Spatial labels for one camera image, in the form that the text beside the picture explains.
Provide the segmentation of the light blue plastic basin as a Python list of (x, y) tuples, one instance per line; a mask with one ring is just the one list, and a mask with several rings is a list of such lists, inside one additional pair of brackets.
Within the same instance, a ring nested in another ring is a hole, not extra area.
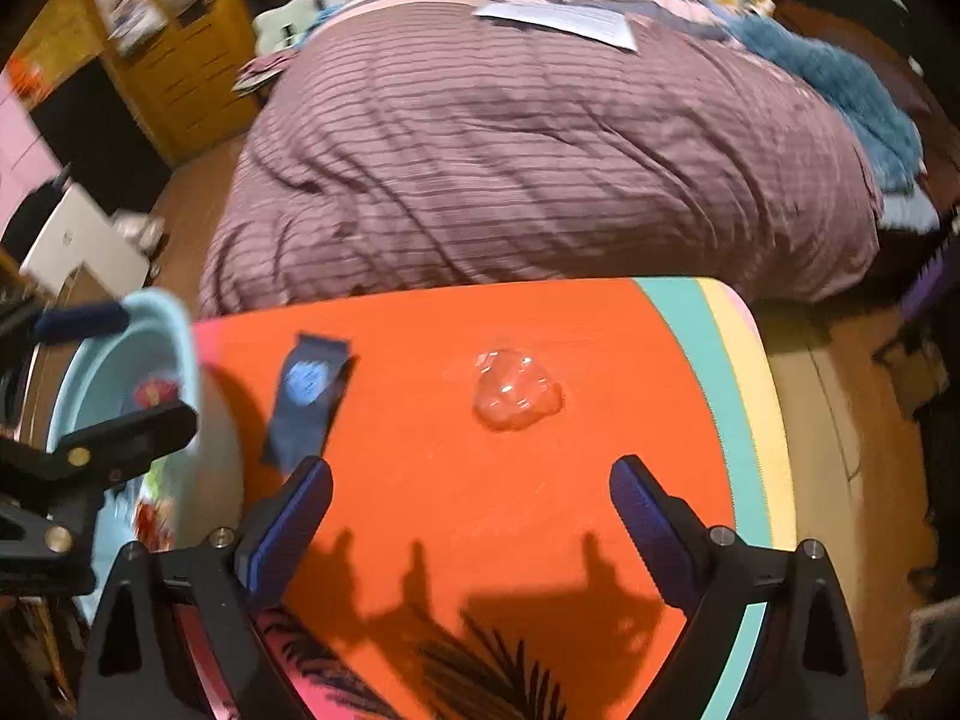
[(47, 447), (83, 427), (142, 411), (133, 390), (149, 377), (175, 380), (179, 400), (195, 410), (199, 427), (187, 447), (104, 495), (91, 555), (94, 590), (76, 600), (88, 621), (96, 616), (117, 553), (137, 539), (133, 516), (140, 499), (176, 501), (173, 550), (194, 546), (215, 528), (236, 527), (244, 499), (236, 427), (215, 379), (200, 366), (187, 310), (158, 288), (128, 294), (122, 305), (130, 316), (124, 333), (76, 349), (55, 399)]

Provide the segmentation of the blue fluffy blanket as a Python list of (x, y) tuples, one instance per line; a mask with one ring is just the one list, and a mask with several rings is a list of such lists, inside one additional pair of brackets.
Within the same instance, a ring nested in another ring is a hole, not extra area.
[(752, 54), (796, 75), (843, 115), (882, 192), (913, 190), (923, 164), (921, 135), (866, 60), (820, 39), (797, 36), (768, 16), (729, 16), (727, 29)]

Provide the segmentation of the red yellow wrapper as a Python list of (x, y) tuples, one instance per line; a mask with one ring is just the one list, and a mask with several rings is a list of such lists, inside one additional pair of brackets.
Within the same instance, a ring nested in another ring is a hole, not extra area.
[(152, 553), (171, 551), (176, 543), (174, 535), (176, 501), (169, 497), (140, 499), (133, 516), (135, 536)]

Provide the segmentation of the red item in basin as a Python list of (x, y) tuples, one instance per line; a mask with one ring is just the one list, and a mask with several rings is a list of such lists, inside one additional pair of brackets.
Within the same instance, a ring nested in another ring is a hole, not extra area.
[(179, 398), (179, 384), (166, 377), (149, 377), (133, 390), (133, 401), (140, 410), (149, 410), (155, 406), (176, 401)]

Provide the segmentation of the colourful beach towel mat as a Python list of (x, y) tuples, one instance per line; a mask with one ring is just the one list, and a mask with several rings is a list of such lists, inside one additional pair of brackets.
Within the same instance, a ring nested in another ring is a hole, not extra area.
[[(260, 463), (281, 366), (299, 333), (352, 348), (325, 445), (334, 500), (268, 642), (320, 718), (358, 704), (358, 674), (398, 715), (430, 713), (418, 644), (428, 622), (482, 650), (503, 644), (550, 674), (571, 718), (622, 718), (683, 617), (667, 608), (608, 494), (637, 455), (703, 522), (748, 543), (797, 541), (778, 395), (754, 317), (715, 280), (545, 281), (379, 294), (195, 325), (244, 455)], [(477, 361), (534, 356), (563, 388), (558, 415), (492, 431), (473, 412)]]

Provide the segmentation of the white paper envelope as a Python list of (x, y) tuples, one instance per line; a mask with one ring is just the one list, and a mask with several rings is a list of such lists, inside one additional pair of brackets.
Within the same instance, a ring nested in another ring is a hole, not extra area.
[(518, 25), (566, 32), (604, 46), (638, 52), (635, 36), (626, 18), (621, 13), (603, 8), (493, 2), (478, 7), (473, 15), (483, 20), (509, 21)]

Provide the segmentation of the clear plastic cup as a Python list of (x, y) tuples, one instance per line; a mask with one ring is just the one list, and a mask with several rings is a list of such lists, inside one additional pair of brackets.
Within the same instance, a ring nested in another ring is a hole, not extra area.
[(562, 386), (524, 351), (488, 351), (477, 361), (477, 371), (473, 412), (492, 431), (522, 431), (563, 410)]

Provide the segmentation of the small dark blue pouch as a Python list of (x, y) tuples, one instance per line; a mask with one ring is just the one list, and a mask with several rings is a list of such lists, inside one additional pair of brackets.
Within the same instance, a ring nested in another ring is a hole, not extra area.
[(281, 366), (262, 465), (288, 476), (322, 455), (351, 373), (348, 341), (299, 333)]

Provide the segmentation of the white laptop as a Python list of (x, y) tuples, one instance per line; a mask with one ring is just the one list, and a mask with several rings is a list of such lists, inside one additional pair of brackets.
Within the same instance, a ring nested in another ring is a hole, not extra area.
[(59, 294), (78, 268), (89, 271), (114, 298), (142, 289), (149, 260), (110, 224), (80, 184), (70, 184), (20, 266), (49, 294)]

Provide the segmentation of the wooden door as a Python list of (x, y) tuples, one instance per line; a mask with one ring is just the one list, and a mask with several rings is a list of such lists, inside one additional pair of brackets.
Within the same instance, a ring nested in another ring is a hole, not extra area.
[(238, 71), (254, 59), (256, 33), (245, 0), (206, 0), (124, 57), (107, 36), (94, 0), (85, 0), (104, 63), (122, 98), (163, 160), (178, 166), (245, 132), (259, 105), (235, 93)]

